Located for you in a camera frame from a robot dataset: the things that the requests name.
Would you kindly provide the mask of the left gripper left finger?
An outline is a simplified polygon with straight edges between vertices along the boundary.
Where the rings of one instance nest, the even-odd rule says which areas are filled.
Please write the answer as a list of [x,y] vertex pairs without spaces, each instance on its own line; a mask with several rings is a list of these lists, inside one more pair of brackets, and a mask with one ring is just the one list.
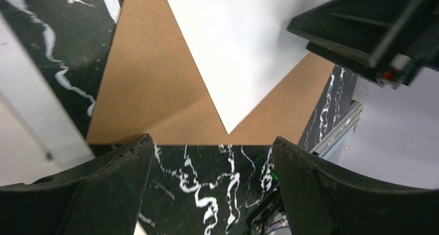
[[1,187],[1,234],[133,234],[154,143],[130,144],[31,184]]

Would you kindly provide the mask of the white mat board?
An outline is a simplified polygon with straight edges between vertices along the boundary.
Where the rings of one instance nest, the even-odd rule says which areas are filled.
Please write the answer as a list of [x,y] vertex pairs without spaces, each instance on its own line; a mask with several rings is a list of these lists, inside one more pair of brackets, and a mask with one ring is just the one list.
[[33,183],[93,158],[10,25],[1,18],[1,185]]

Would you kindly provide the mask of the brown cardboard backing board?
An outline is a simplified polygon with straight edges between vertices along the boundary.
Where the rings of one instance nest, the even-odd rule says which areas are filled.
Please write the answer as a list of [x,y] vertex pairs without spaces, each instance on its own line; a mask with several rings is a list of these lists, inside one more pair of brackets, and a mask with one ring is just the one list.
[[299,141],[334,64],[307,52],[227,133],[167,0],[124,0],[86,140],[160,145]]

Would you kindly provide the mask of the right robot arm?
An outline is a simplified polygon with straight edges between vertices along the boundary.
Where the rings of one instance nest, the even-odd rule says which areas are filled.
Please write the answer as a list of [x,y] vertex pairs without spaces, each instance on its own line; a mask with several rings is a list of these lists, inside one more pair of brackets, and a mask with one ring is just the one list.
[[290,21],[307,50],[376,85],[438,71],[438,0],[331,0]]

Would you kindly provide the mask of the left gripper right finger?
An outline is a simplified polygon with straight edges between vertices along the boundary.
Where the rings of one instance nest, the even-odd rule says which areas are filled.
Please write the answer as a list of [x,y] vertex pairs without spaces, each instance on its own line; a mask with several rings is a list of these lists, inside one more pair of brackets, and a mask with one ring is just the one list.
[[292,234],[438,234],[438,190],[366,177],[277,137],[274,170]]

